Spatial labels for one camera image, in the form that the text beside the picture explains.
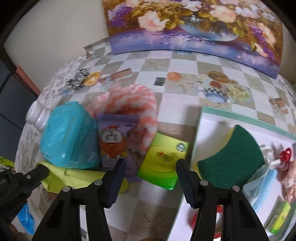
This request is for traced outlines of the blue surgical face mask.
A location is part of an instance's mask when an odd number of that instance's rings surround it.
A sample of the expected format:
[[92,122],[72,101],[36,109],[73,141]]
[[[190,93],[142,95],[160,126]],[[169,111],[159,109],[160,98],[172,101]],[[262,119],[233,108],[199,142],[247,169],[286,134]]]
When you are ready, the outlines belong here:
[[259,211],[263,205],[277,174],[278,172],[275,168],[269,165],[263,165],[243,186],[242,191],[254,211]]

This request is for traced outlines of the lime green cloth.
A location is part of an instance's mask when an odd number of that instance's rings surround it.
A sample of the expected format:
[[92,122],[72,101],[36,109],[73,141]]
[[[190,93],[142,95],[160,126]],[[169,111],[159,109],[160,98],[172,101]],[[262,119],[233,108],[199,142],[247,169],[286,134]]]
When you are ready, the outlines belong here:
[[87,187],[94,181],[102,179],[105,174],[101,171],[57,167],[46,161],[37,162],[36,167],[39,165],[49,169],[49,176],[42,181],[42,185],[51,193],[59,193],[64,186],[75,189]]

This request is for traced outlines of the pink fabric scrunchie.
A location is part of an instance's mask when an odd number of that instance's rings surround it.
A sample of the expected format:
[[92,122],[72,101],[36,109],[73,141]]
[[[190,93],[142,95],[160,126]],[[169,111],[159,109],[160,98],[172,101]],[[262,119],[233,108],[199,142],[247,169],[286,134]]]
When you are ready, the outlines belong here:
[[292,203],[295,200],[295,161],[291,161],[285,170],[281,164],[277,169],[281,174],[281,184],[285,191],[284,198]]

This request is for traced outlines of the large green tissue pack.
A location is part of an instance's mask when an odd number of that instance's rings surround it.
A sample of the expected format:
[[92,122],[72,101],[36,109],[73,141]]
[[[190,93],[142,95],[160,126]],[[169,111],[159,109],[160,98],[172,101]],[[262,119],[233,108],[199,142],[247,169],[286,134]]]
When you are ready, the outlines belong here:
[[185,159],[188,147],[188,142],[156,133],[137,177],[167,190],[173,190],[178,180],[176,162],[178,159]]

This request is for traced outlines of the purple cartoon snack pouch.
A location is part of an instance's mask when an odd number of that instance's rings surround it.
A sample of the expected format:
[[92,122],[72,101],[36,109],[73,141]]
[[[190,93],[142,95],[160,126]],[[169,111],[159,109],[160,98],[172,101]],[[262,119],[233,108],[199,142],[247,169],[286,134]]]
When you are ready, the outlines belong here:
[[126,175],[134,176],[137,165],[128,152],[128,135],[138,122],[136,115],[98,114],[99,149],[102,169],[113,169],[118,159],[126,161]]

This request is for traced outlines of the black white leopard scrunchie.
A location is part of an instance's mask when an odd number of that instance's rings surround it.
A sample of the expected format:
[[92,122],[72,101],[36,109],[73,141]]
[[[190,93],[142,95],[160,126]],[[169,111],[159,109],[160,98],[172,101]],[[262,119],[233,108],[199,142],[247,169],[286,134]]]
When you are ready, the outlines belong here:
[[84,86],[84,80],[90,75],[86,68],[80,69],[72,79],[66,82],[66,87],[72,90],[79,90]]

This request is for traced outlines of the pink white fuzzy cloth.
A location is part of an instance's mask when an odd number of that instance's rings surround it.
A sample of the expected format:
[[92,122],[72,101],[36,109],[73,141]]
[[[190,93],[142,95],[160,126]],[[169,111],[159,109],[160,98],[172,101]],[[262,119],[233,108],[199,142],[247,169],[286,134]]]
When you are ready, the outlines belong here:
[[98,114],[136,115],[138,122],[130,134],[128,147],[142,156],[146,154],[157,133],[158,108],[151,89],[138,83],[125,87],[115,85],[85,108],[93,117]]

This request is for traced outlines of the blue plastic bag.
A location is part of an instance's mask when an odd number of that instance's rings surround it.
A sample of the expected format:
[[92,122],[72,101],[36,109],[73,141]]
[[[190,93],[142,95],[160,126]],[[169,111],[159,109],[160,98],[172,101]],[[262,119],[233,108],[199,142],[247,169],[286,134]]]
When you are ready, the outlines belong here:
[[35,221],[29,211],[29,206],[27,203],[19,211],[17,218],[28,234],[33,235],[35,233]]

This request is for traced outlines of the small green tissue pack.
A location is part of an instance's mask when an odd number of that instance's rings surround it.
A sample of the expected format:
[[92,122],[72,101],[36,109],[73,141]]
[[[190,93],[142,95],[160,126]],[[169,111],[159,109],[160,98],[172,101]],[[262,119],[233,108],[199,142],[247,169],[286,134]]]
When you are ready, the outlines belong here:
[[290,212],[291,206],[287,201],[280,201],[278,202],[276,209],[269,220],[266,230],[274,235],[276,235],[282,225],[285,222],[285,219],[287,218],[289,212]]

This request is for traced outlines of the green yellow scrub sponge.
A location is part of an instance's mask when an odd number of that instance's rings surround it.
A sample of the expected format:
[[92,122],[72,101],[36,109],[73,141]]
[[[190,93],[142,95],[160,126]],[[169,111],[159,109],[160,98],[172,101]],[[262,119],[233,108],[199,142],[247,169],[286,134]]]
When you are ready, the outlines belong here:
[[235,125],[225,146],[213,156],[198,161],[196,167],[201,179],[216,187],[230,189],[234,185],[242,188],[264,164],[255,138],[242,126]]

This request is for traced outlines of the turquoise plastic container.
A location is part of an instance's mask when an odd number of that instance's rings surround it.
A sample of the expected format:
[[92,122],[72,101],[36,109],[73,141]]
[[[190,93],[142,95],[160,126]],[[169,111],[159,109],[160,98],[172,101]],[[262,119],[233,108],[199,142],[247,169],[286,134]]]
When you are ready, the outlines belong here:
[[98,170],[98,124],[78,102],[60,105],[50,114],[40,150],[57,167]]

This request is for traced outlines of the white pill bottle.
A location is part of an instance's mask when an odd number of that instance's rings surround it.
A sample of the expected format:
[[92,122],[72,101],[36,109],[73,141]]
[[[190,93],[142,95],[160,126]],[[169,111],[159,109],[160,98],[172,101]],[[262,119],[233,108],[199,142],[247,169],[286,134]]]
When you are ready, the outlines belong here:
[[51,112],[51,109],[44,107],[36,100],[32,103],[26,114],[26,122],[33,125],[39,132],[42,133]]

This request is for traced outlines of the white tray with teal rim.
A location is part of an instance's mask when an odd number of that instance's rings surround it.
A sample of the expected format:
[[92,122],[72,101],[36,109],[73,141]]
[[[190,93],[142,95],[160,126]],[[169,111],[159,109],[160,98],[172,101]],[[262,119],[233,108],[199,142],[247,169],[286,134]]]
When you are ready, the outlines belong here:
[[280,153],[295,135],[255,118],[204,107],[191,162],[178,160],[184,193],[169,240],[293,240],[295,204],[284,201]]

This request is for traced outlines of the checkered patterned tablecloth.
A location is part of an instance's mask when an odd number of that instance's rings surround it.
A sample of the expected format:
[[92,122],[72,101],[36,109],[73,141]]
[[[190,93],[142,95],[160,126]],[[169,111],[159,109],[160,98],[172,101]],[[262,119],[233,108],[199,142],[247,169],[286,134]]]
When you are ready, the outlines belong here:
[[[108,76],[131,69],[132,75],[118,80],[127,86],[138,83],[154,92],[159,116],[158,130],[192,144],[202,107],[225,109],[259,119],[287,132],[295,133],[295,102],[292,87],[281,76],[271,78],[257,70],[224,58],[201,53],[144,51],[111,54],[108,42],[89,47],[91,57],[81,56],[61,67],[44,87],[38,102],[48,108],[68,101],[90,103],[113,86],[113,82],[63,94],[65,82],[81,68]],[[206,99],[197,78],[218,71],[251,93],[246,102],[216,104]],[[179,206],[182,190],[173,191],[142,181],[132,183],[119,195],[106,216],[113,240],[141,240],[169,234]]]

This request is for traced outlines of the floral painting canvas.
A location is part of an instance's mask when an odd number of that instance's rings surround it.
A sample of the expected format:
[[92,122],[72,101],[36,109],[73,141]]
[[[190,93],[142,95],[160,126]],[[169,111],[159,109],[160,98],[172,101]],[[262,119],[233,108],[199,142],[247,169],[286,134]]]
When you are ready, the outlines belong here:
[[272,78],[280,71],[282,22],[262,1],[103,1],[113,53],[199,52]]

